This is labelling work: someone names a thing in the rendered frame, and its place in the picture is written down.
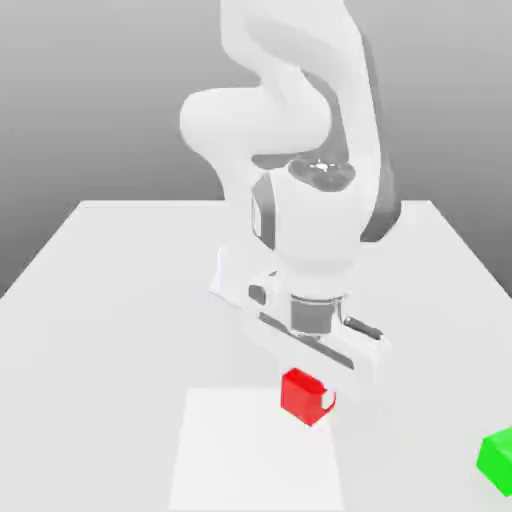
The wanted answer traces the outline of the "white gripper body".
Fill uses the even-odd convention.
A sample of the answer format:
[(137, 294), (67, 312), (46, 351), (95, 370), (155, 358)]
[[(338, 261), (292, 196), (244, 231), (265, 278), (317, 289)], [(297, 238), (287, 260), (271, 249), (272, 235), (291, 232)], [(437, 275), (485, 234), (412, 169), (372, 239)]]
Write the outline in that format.
[(246, 300), (241, 327), (282, 369), (297, 368), (333, 392), (372, 399), (389, 384), (391, 343), (345, 325), (339, 300)]

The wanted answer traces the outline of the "small red cube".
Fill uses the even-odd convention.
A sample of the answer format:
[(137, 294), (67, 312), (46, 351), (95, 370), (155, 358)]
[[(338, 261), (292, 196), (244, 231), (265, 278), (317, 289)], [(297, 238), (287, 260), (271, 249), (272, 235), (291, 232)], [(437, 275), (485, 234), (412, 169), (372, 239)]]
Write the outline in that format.
[(282, 375), (280, 406), (303, 424), (312, 427), (328, 413), (322, 411), (321, 398), (325, 385), (298, 368)]

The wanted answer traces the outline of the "small green cube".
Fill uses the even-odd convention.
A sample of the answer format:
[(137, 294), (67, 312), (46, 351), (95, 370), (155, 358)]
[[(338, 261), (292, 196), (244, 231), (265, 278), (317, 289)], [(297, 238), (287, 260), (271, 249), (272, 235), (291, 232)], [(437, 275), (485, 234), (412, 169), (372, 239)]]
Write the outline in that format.
[(512, 496), (512, 426), (482, 440), (476, 467), (504, 496)]

